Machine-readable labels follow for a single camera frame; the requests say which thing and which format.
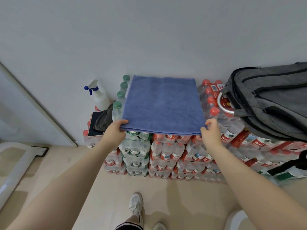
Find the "beige floor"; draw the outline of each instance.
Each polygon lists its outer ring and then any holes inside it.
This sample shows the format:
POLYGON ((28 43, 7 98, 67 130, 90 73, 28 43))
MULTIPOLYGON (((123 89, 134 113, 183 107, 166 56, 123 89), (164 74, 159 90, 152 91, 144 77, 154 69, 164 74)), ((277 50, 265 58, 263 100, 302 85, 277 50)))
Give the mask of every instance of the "beige floor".
MULTIPOLYGON (((29 201, 86 151, 84 146, 53 146, 44 158, 36 158, 0 211, 0 230, 6 229, 29 201)), ((307 179, 285 190, 307 207, 306 188, 307 179)), ((152 229, 158 221, 169 230, 220 230, 227 216, 240 209, 228 185, 121 176, 101 170, 73 230, 114 229, 129 217, 128 203, 134 192, 143 194, 146 230, 152 229)), ((255 228, 246 220, 240 229, 255 228)))

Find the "human arm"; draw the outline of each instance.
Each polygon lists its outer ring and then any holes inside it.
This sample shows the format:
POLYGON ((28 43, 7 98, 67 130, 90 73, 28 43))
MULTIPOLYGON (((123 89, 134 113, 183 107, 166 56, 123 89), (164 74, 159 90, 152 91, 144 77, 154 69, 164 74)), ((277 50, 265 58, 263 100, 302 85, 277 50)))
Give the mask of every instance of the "human arm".
POLYGON ((307 211, 278 186, 237 159, 221 143, 217 120, 202 127, 202 139, 241 207, 257 229, 307 228, 307 211))
POLYGON ((42 190, 7 230, 72 229, 107 155, 125 138, 117 120, 102 140, 42 190))

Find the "backpack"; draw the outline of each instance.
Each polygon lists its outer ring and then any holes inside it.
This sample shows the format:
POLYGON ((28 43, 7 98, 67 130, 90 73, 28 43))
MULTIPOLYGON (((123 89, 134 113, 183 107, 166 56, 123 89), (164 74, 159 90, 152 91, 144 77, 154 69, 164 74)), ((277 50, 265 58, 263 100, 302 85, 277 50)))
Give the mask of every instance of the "backpack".
POLYGON ((307 62, 236 69, 221 92, 251 133, 307 142, 307 62))

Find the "microfiber cloth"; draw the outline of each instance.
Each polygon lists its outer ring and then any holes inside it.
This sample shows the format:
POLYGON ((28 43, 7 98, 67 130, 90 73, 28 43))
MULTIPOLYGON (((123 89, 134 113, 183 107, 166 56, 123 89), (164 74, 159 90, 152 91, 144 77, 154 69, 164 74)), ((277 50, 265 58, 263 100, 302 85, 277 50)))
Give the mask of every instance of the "microfiber cloth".
POLYGON ((125 102, 123 130, 201 135, 205 119, 195 79, 133 76, 125 102))

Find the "white spray bottle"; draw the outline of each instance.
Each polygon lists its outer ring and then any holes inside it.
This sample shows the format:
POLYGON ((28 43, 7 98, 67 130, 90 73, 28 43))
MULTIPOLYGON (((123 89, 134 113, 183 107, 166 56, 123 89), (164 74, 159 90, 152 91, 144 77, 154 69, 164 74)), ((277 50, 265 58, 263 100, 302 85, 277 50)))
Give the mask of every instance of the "white spray bottle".
POLYGON ((96 106, 99 110, 103 111, 106 110, 109 105, 110 101, 107 98, 105 93, 102 93, 98 86, 97 86, 98 80, 93 80, 88 86, 84 86, 85 90, 90 91, 90 95, 92 95, 92 91, 94 92, 94 101, 96 103, 96 106))

